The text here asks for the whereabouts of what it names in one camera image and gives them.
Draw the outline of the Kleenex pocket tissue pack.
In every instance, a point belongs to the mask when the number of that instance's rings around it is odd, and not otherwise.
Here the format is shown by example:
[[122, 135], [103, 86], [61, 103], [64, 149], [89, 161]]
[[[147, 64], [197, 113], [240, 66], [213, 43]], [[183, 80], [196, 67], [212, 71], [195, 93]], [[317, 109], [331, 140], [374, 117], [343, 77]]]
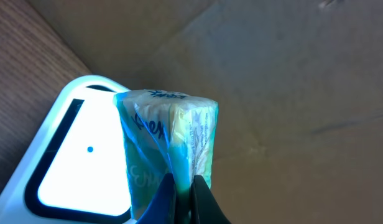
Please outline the Kleenex pocket tissue pack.
[[217, 102], [174, 91], [132, 90], [116, 94], [114, 105], [124, 133], [132, 218], [142, 216], [164, 175], [171, 173], [176, 219], [189, 223], [194, 176], [211, 184]]

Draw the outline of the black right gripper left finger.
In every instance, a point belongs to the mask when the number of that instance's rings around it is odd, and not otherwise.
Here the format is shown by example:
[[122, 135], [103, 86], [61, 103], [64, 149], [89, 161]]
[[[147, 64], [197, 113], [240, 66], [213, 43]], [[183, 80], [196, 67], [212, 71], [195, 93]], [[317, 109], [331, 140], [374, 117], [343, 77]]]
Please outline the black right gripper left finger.
[[153, 199], [137, 224], [174, 224], [177, 192], [171, 173], [164, 175]]

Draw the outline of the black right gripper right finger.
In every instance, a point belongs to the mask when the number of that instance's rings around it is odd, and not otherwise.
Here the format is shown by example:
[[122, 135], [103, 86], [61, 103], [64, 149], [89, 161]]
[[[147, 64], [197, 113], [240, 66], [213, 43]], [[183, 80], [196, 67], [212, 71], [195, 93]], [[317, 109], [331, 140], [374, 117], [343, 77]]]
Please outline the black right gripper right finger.
[[191, 224], [231, 224], [201, 175], [191, 185]]

